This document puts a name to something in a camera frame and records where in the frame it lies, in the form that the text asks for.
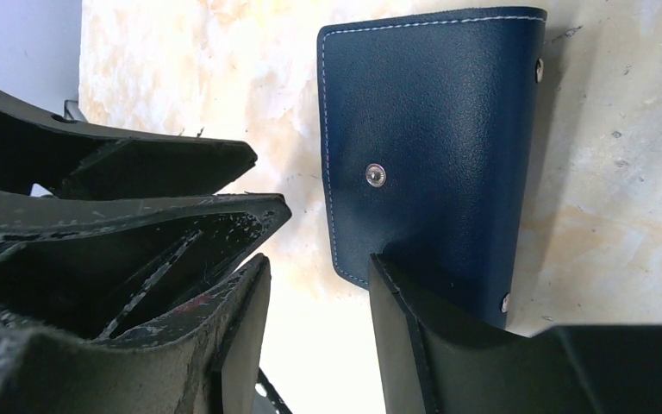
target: white marble wall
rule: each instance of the white marble wall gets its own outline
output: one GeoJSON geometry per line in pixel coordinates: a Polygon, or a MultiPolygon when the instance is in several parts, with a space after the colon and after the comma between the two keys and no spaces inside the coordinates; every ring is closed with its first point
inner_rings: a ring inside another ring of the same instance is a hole
{"type": "Polygon", "coordinates": [[[509,329],[662,323],[661,0],[84,0],[88,119],[248,141],[225,192],[285,194],[261,366],[294,412],[384,412],[368,297],[330,262],[318,29],[504,4],[549,11],[509,329]]]}

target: metal stud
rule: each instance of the metal stud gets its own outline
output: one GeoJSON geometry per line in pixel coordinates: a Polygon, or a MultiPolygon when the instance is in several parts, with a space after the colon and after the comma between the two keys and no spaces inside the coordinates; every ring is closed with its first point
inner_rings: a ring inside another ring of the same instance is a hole
{"type": "Polygon", "coordinates": [[[544,60],[539,58],[537,60],[537,66],[536,66],[536,79],[537,79],[537,84],[541,82],[541,79],[544,77],[544,60]]]}
{"type": "Polygon", "coordinates": [[[501,313],[506,313],[509,311],[509,297],[511,296],[511,293],[507,293],[506,296],[503,297],[503,300],[501,301],[501,313]]]}
{"type": "Polygon", "coordinates": [[[365,176],[366,182],[369,183],[372,187],[377,188],[384,185],[384,182],[387,180],[387,173],[379,164],[370,164],[366,168],[365,176]]]}

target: metal snap button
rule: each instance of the metal snap button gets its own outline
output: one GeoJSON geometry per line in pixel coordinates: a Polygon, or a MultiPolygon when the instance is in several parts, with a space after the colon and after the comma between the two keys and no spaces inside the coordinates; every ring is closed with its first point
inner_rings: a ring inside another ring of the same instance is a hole
{"type": "Polygon", "coordinates": [[[366,168],[366,182],[372,187],[381,187],[387,180],[387,173],[379,164],[370,164],[366,168]]]}

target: black leather piece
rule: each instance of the black leather piece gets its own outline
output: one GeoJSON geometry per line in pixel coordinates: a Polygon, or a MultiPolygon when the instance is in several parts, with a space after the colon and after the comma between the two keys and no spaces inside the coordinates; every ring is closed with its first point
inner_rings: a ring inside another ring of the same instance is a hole
{"type": "Polygon", "coordinates": [[[662,326],[491,327],[372,255],[387,414],[662,412],[662,326]]]}
{"type": "Polygon", "coordinates": [[[463,9],[318,35],[323,184],[336,272],[369,254],[502,327],[546,12],[463,9]],[[384,167],[380,188],[365,180],[384,167]]]}

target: blue leather wallet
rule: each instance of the blue leather wallet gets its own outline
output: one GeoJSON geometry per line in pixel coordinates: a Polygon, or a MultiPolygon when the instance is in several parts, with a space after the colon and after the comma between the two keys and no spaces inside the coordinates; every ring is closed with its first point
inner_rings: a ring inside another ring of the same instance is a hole
{"type": "Polygon", "coordinates": [[[318,35],[323,185],[336,272],[370,254],[503,327],[546,12],[462,9],[318,35]]]}

